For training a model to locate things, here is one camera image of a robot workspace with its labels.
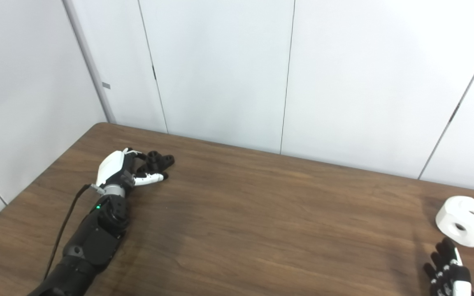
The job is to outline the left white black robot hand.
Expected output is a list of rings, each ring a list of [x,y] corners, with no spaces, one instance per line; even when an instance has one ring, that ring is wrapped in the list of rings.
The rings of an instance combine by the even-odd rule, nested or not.
[[[162,155],[156,150],[146,154],[131,148],[116,150],[102,161],[96,182],[91,187],[100,196],[127,197],[134,187],[168,179],[166,170],[174,163],[172,155]]]

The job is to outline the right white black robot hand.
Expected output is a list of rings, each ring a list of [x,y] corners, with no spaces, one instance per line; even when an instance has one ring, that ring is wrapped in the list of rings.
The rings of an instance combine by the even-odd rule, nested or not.
[[[464,266],[458,248],[448,237],[436,244],[431,262],[423,265],[430,296],[474,296],[472,274]]]

